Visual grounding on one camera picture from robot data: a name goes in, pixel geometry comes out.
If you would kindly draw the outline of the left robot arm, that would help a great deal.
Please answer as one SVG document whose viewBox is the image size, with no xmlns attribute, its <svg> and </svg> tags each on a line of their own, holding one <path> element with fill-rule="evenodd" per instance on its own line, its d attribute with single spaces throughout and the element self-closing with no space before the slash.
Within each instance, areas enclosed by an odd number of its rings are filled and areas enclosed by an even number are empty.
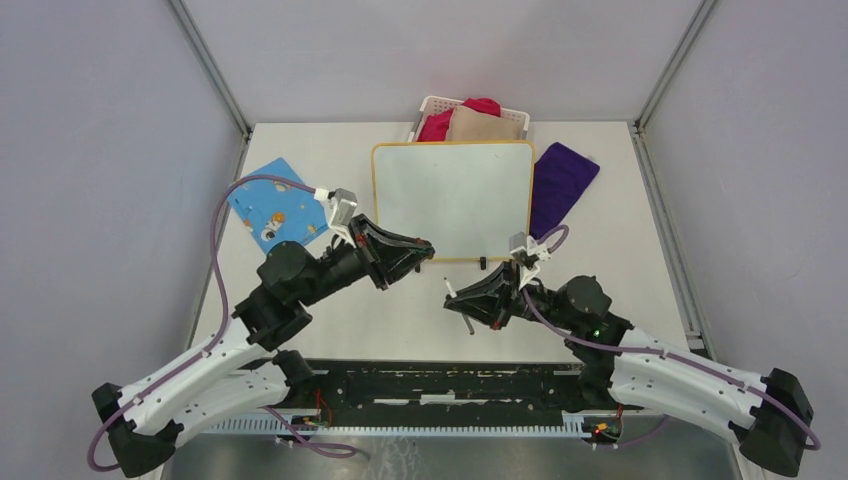
<svg viewBox="0 0 848 480">
<path fill-rule="evenodd" d="M 194 436 L 241 413 L 284 401 L 306 405 L 314 394 L 308 365 L 284 344 L 312 320 L 307 307 L 368 278 L 386 290 L 435 255 L 431 242 L 386 231 L 354 216 L 348 238 L 319 257 L 302 244 L 275 245 L 258 267 L 259 285 L 223 309 L 222 330 L 156 372 L 125 386 L 104 383 L 92 393 L 102 422 L 89 446 L 92 470 L 102 437 L 125 477 L 147 474 Z"/>
</svg>

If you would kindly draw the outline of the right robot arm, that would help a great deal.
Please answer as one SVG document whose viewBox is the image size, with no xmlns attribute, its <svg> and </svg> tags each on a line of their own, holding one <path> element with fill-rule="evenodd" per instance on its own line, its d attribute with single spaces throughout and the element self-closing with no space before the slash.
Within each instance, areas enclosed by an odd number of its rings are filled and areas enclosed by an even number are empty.
<svg viewBox="0 0 848 480">
<path fill-rule="evenodd" d="M 560 336 L 582 364 L 577 392 L 591 408 L 653 410 L 696 425 L 738 447 L 752 463 L 795 477 L 807 451 L 820 449 L 814 412 L 798 378 L 740 370 L 673 347 L 614 314 L 593 276 L 558 289 L 502 263 L 484 279 L 447 294 L 443 306 L 493 330 L 511 319 L 539 323 Z"/>
</svg>

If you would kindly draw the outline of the brown capped whiteboard marker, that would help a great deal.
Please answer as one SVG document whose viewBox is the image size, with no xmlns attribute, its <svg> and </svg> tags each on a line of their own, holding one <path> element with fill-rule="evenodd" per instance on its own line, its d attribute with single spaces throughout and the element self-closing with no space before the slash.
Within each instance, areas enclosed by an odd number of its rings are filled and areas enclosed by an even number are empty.
<svg viewBox="0 0 848 480">
<path fill-rule="evenodd" d="M 464 322 L 464 324 L 465 324 L 465 326 L 468 330 L 469 335 L 474 336 L 475 335 L 475 329 L 474 329 L 474 326 L 472 324 L 470 317 L 464 311 L 460 310 L 459 307 L 456 305 L 456 299 L 458 298 L 457 291 L 454 289 L 452 283 L 450 282 L 450 280 L 447 277 L 444 277 L 443 281 L 444 281 L 444 284 L 445 284 L 445 288 L 447 290 L 446 302 L 449 303 L 450 305 L 452 305 L 453 311 L 455 313 L 458 313 L 461 316 L 461 318 L 462 318 L 462 320 L 463 320 L 463 322 Z"/>
</svg>

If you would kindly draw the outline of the yellow framed whiteboard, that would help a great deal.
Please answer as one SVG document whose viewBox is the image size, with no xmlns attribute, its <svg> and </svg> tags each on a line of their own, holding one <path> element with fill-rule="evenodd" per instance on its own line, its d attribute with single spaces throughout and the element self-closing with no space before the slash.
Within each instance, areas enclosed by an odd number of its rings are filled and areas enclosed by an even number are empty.
<svg viewBox="0 0 848 480">
<path fill-rule="evenodd" d="M 535 159 L 525 140 L 378 144 L 375 221 L 430 241 L 438 261 L 506 260 L 510 238 L 529 231 Z"/>
</svg>

